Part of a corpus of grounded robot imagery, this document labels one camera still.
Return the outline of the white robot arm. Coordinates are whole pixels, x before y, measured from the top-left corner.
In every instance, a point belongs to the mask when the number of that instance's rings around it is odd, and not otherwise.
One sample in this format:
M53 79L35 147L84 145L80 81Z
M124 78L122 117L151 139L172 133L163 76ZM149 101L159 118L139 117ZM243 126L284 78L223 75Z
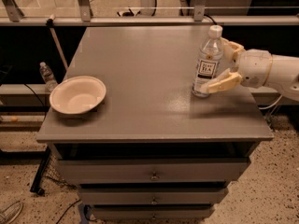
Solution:
M268 87L283 97L299 101L299 58L275 55L267 50L245 50L225 38L221 41L225 59L235 65L203 84L200 92L228 91L237 85L255 89Z

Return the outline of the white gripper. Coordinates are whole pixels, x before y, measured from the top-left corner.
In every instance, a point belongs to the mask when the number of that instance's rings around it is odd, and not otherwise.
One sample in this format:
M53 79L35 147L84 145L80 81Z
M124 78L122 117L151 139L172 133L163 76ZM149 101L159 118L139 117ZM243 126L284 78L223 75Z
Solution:
M228 91L239 85L260 88L268 78L272 65L272 55L266 50L249 49L226 38L221 39L224 58L234 65L237 72L224 70L200 88L201 93Z

